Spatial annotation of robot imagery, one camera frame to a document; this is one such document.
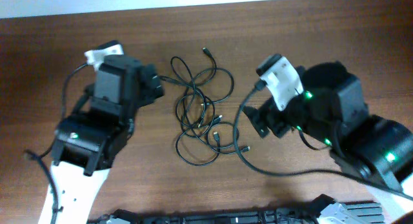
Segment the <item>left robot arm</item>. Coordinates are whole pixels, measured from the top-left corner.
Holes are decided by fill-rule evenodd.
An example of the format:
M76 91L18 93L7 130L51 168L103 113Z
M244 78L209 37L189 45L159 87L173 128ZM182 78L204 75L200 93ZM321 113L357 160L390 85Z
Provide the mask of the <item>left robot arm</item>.
M86 223L116 155L135 130L141 107L164 94L153 64L109 55L69 116L55 130L49 188L40 223Z

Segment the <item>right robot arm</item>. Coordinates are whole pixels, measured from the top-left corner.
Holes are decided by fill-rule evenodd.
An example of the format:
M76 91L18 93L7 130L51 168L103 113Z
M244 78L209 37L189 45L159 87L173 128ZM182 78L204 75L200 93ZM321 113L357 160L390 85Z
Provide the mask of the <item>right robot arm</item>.
M412 219L412 132L397 121L371 114L360 80L341 63L294 67L274 56L257 68L254 92L271 96L259 108L239 106L256 132L323 143L339 166L338 176L366 185L395 219Z

